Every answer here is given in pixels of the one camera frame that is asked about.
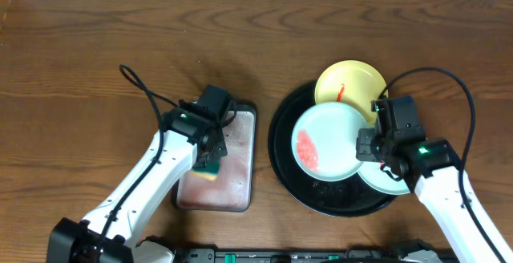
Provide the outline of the pale green plate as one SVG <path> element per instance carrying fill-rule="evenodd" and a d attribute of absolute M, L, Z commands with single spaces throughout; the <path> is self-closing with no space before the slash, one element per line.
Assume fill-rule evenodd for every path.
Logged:
<path fill-rule="evenodd" d="M 396 181 L 381 170 L 380 162 L 364 162 L 357 174 L 361 179 L 376 191 L 400 196 L 410 193 L 404 180 Z"/>

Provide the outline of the green yellow sponge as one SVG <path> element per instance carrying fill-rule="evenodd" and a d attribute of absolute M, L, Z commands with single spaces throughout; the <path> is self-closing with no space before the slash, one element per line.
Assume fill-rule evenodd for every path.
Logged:
<path fill-rule="evenodd" d="M 210 160 L 199 163 L 192 167 L 191 173 L 194 176 L 204 178 L 206 180 L 215 180 L 220 171 L 220 162 L 218 160 Z"/>

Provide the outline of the light blue plate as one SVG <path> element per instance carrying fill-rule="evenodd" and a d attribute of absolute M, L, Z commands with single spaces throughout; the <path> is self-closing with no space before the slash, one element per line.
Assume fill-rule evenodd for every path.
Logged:
<path fill-rule="evenodd" d="M 314 179 L 345 180 L 362 165 L 356 158 L 356 143 L 358 131 L 367 126 L 360 112 L 346 103 L 314 105 L 300 115 L 293 127 L 293 158 Z"/>

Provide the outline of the yellow plate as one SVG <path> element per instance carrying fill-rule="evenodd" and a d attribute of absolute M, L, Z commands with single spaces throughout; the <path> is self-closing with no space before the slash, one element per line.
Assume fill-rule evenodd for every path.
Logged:
<path fill-rule="evenodd" d="M 377 113 L 372 111 L 371 102 L 378 99 L 385 86 L 382 75 L 368 63 L 345 60 L 321 73 L 314 89 L 314 100 L 316 104 L 346 103 L 372 125 L 377 120 Z"/>

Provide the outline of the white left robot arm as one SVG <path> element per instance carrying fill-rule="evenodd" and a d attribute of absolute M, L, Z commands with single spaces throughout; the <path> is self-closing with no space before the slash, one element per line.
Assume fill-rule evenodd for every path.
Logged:
<path fill-rule="evenodd" d="M 236 113 L 233 101 L 199 100 L 158 114 L 159 128 L 147 151 L 118 187 L 81 221 L 63 218 L 53 228 L 46 261 L 174 261 L 171 248 L 142 240 L 142 232 L 186 172 L 227 155 L 223 129 Z"/>

